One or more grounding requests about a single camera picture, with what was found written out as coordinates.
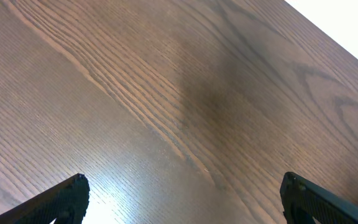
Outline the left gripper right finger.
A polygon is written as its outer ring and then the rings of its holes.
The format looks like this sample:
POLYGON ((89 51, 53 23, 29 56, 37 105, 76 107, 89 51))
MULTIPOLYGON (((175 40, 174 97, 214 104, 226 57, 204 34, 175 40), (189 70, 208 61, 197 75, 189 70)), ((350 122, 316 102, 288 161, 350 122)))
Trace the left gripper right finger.
POLYGON ((288 224, 358 223, 357 205, 294 172, 284 174, 280 197, 288 224))

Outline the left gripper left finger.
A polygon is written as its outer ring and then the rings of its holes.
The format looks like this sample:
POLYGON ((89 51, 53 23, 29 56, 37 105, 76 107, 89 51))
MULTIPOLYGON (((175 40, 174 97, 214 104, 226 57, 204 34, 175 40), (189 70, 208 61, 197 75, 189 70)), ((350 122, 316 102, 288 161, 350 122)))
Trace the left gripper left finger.
POLYGON ((0 223, 81 224, 89 202, 88 179, 78 173, 0 214, 0 223))

